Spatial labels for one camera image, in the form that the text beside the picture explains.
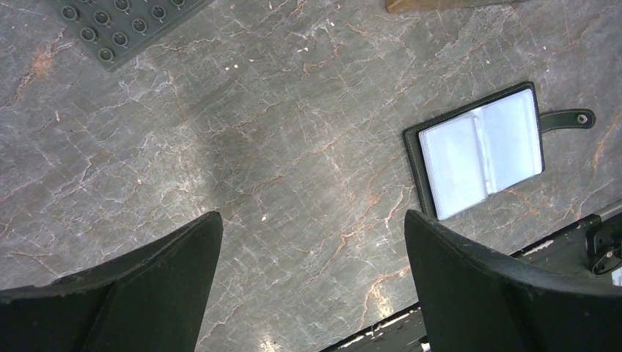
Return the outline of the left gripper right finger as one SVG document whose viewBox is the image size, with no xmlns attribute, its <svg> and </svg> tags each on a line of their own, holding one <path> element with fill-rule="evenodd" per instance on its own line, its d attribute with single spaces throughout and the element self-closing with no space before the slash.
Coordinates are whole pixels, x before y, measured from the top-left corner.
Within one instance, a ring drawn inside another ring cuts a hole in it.
<svg viewBox="0 0 622 352">
<path fill-rule="evenodd" d="M 557 274 L 409 210 L 404 236 L 432 351 L 619 351 L 621 289 Z"/>
</svg>

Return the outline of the dark grey stud baseplate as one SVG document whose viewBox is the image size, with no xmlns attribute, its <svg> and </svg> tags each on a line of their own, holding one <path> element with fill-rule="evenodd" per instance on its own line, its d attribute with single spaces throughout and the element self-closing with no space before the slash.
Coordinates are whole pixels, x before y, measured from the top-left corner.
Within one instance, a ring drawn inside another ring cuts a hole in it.
<svg viewBox="0 0 622 352">
<path fill-rule="evenodd" d="M 47 1 L 108 72 L 211 4 L 208 0 Z"/>
</svg>

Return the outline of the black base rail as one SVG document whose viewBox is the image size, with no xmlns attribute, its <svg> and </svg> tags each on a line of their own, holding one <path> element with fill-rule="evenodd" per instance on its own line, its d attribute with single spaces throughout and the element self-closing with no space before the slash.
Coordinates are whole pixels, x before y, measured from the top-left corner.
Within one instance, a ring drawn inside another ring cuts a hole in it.
<svg viewBox="0 0 622 352">
<path fill-rule="evenodd" d="M 510 257 L 621 289 L 621 203 L 614 202 Z M 432 351 L 419 301 L 335 343 L 333 351 Z"/>
</svg>

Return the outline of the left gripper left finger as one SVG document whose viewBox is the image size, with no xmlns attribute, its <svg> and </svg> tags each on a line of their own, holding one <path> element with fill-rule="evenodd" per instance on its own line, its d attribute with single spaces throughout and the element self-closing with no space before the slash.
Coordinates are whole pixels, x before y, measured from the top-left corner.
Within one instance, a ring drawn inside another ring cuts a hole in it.
<svg viewBox="0 0 622 352">
<path fill-rule="evenodd" d="M 1 292 L 3 351 L 193 351 L 223 237 L 208 212 L 51 284 Z"/>
</svg>

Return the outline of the black card holder wallet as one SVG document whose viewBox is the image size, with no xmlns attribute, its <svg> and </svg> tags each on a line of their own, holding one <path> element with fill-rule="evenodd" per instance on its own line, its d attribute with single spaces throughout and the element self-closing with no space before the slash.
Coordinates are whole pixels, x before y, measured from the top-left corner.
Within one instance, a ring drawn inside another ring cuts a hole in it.
<svg viewBox="0 0 622 352">
<path fill-rule="evenodd" d="M 541 113 L 531 81 L 403 130 L 421 211 L 448 219 L 545 170 L 542 136 L 590 129 L 590 109 Z"/>
</svg>

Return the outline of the amber and black organizer box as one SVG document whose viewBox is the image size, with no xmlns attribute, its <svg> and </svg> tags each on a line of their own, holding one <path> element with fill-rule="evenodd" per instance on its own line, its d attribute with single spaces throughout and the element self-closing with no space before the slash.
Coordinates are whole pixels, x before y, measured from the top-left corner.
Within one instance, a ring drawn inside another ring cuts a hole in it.
<svg viewBox="0 0 622 352">
<path fill-rule="evenodd" d="M 485 7 L 520 2 L 523 2 L 523 0 L 386 0 L 385 7 L 388 12 L 397 14 L 416 11 Z"/>
</svg>

